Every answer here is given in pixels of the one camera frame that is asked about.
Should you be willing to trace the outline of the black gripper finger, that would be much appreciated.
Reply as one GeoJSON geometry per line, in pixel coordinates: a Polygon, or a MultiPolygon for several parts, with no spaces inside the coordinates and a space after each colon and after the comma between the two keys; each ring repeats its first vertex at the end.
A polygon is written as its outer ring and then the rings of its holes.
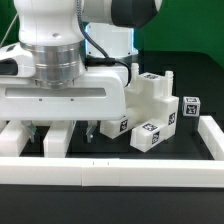
{"type": "Polygon", "coordinates": [[[35,141],[35,134],[36,134],[36,131],[37,131],[36,126],[33,124],[32,121],[22,121],[21,124],[25,128],[25,130],[28,132],[28,134],[30,136],[30,140],[32,142],[34,142],[35,141]]]}
{"type": "Polygon", "coordinates": [[[97,120],[90,120],[86,129],[86,140],[90,143],[93,139],[94,131],[98,126],[97,120]]]}

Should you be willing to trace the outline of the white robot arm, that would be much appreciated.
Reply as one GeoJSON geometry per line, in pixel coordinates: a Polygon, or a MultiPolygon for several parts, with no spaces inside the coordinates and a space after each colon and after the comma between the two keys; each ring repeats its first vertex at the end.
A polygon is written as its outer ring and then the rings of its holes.
{"type": "Polygon", "coordinates": [[[163,0],[14,0],[19,41],[0,49],[0,120],[118,120],[126,114],[131,76],[90,72],[83,24],[140,28],[163,0]]]}

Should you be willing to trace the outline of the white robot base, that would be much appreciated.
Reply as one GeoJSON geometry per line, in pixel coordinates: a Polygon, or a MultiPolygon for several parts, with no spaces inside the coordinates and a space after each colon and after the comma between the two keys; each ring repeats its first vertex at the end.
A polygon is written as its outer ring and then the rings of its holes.
{"type": "Polygon", "coordinates": [[[127,63],[137,60],[138,50],[134,47],[133,28],[89,23],[85,31],[111,58],[127,63]]]}

